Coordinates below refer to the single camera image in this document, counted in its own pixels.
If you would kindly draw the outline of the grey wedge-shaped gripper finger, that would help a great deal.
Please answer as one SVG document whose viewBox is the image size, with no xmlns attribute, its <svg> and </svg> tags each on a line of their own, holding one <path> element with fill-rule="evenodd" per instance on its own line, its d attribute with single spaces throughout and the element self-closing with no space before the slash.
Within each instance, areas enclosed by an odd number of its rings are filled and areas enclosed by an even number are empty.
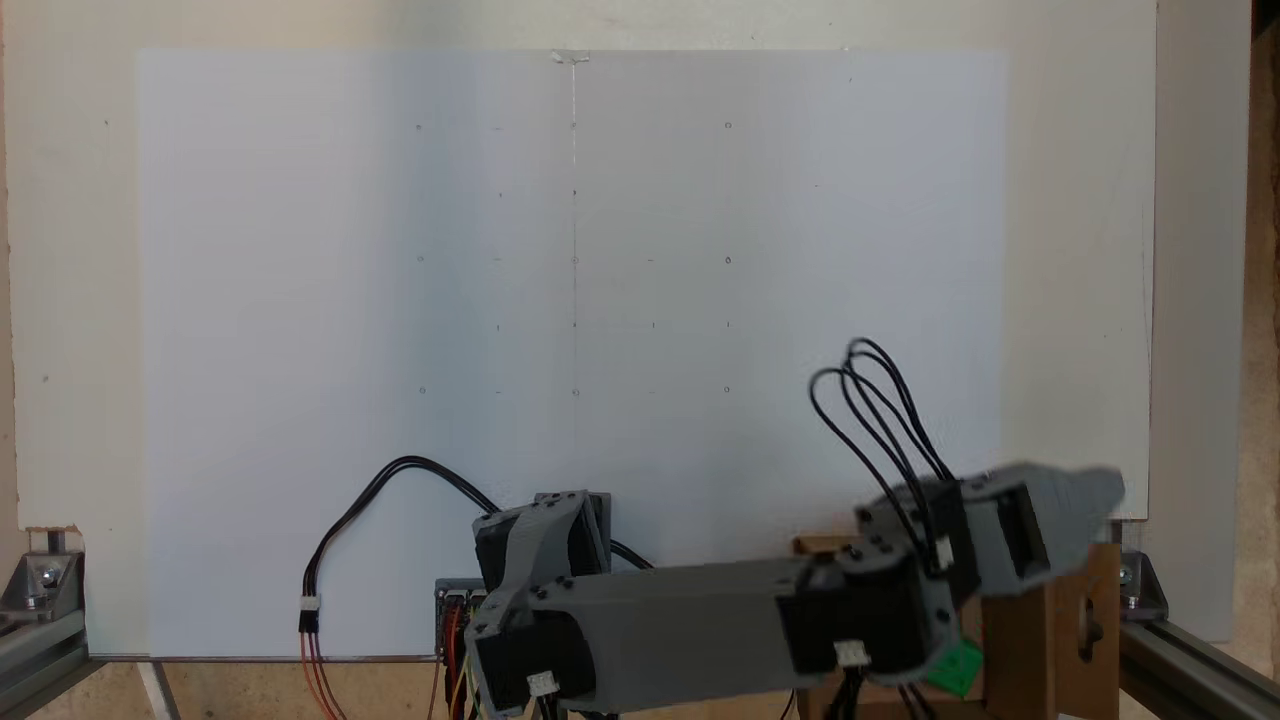
<svg viewBox="0 0 1280 720">
<path fill-rule="evenodd" d="M 1091 546 L 1105 534 L 1126 486 L 1116 468 L 1039 468 L 1039 530 L 1048 557 L 1044 579 L 1087 564 Z"/>
</svg>

